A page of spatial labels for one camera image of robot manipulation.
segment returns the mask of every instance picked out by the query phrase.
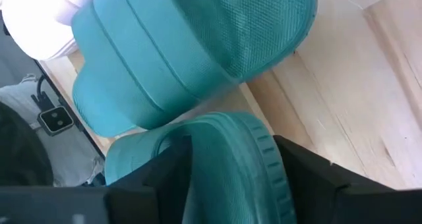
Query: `light wood surface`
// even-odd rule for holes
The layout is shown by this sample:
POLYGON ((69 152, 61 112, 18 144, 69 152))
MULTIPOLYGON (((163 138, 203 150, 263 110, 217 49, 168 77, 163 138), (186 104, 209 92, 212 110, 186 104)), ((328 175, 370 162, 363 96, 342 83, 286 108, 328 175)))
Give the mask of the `light wood surface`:
MULTIPOLYGON (((318 4, 294 55, 178 119, 250 111, 275 134, 347 169, 392 188, 421 188, 422 0, 318 4)), ((60 60, 44 66, 71 102, 83 57, 60 60)), ((95 137, 106 153, 114 138, 95 137)))

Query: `black object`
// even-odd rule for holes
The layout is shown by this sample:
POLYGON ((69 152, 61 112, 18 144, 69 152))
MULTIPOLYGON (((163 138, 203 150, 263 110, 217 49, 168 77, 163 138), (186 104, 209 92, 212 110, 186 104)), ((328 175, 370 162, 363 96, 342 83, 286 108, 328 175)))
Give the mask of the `black object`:
POLYGON ((73 120, 63 106, 41 112, 38 122, 50 136, 55 136, 73 126, 73 120))
POLYGON ((422 190, 395 191, 281 137, 298 224, 422 223, 422 190))
POLYGON ((40 139, 13 109, 0 103, 0 186, 52 186, 53 171, 40 139))
POLYGON ((94 179, 92 179, 91 183, 88 183, 87 181, 81 184, 82 187, 100 187, 104 185, 106 185, 106 178, 102 173, 98 173, 98 175, 96 175, 94 179))
POLYGON ((38 122, 41 127, 48 135, 55 136, 71 128, 74 122, 63 106, 55 107, 46 92, 41 91, 41 85, 44 80, 45 76, 42 75, 37 83, 37 96, 31 95, 31 98, 41 110, 38 115, 38 122))
POLYGON ((9 31, 7 30, 6 25, 3 23, 3 33, 5 33, 6 36, 10 36, 11 34, 9 33, 9 31))
POLYGON ((109 187, 0 188, 2 223, 181 223, 191 176, 189 137, 109 187))
POLYGON ((48 98, 46 92, 41 91, 42 82, 45 80, 45 76, 42 75, 40 79, 38 79, 37 83, 37 95, 31 95, 32 100, 35 104, 40 108, 41 111, 49 111, 53 109, 55 106, 53 102, 48 98))

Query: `wood grain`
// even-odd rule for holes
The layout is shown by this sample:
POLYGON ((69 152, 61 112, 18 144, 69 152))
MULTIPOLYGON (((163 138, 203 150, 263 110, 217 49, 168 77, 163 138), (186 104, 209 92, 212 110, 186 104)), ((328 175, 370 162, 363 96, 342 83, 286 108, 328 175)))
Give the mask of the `wood grain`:
POLYGON ((275 133, 332 162, 422 187, 422 1, 319 1, 297 53, 250 82, 258 104, 275 133))

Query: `black cable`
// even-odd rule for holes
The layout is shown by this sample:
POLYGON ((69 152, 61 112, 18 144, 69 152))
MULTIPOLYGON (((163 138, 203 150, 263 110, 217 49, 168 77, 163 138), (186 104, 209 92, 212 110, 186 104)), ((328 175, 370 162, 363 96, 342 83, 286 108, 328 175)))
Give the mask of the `black cable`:
POLYGON ((41 100, 42 95, 41 95, 41 85, 42 82, 45 80, 45 76, 41 75, 40 79, 38 79, 38 83, 37 83, 37 97, 39 100, 41 100))

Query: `small camera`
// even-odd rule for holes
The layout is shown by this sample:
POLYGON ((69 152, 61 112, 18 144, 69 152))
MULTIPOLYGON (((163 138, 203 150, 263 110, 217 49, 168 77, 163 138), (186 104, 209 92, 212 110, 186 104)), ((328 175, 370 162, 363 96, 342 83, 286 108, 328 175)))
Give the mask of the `small camera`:
POLYGON ((74 125, 72 117, 63 106, 41 112, 38 122, 50 136, 55 136, 74 125))

